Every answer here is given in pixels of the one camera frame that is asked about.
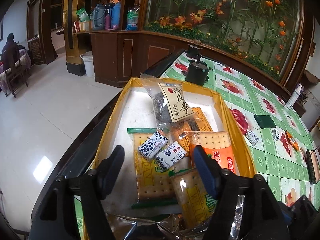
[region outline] orange snack package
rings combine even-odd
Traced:
[[[201,145],[207,155],[215,159],[221,168],[235,171],[235,157],[233,156],[231,140],[227,131],[223,132],[188,132],[190,140],[191,165],[193,161],[193,150]]]
[[[296,151],[300,151],[299,150],[299,145],[296,141],[296,139],[288,132],[288,131],[285,131],[287,137],[288,137],[288,141],[290,142],[290,144],[292,145],[292,147],[296,150]]]
[[[212,131],[212,128],[204,116],[200,107],[193,107],[193,118],[185,121],[183,125],[171,132],[172,141],[177,141],[187,152],[186,156],[190,156],[189,138],[186,131]]]

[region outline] white bucket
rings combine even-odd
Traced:
[[[88,51],[83,55],[80,55],[80,58],[82,58],[84,61],[84,68],[85,68],[85,72],[87,73],[87,76],[94,77],[92,51]]]

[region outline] glass display case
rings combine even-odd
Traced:
[[[279,81],[299,12],[300,0],[148,0],[144,29],[200,40]]]

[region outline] person in dark clothing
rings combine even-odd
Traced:
[[[1,61],[3,61],[3,67],[4,67],[3,69],[4,69],[4,71],[7,70],[8,68],[10,68],[10,64],[9,64],[6,52],[12,51],[14,62],[17,62],[18,59],[19,59],[18,45],[17,45],[17,43],[15,43],[13,41],[13,38],[14,38],[13,33],[10,33],[8,35],[8,37],[7,37],[7,43],[5,44],[5,46],[2,49]]]

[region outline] wooden chair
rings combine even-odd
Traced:
[[[13,50],[17,50],[17,55],[19,55],[19,50],[18,48],[11,48],[6,50],[4,53],[6,53],[6,57],[8,59],[9,66],[11,68],[11,72],[6,73],[6,81],[8,84],[8,87],[13,94],[14,98],[16,98],[15,90],[18,88],[18,85],[14,84],[14,80],[18,77],[22,77],[24,83],[26,86],[28,86],[27,80],[25,78],[25,68],[21,65],[20,59],[19,59],[19,65],[16,67],[15,66],[15,61],[13,59]]]

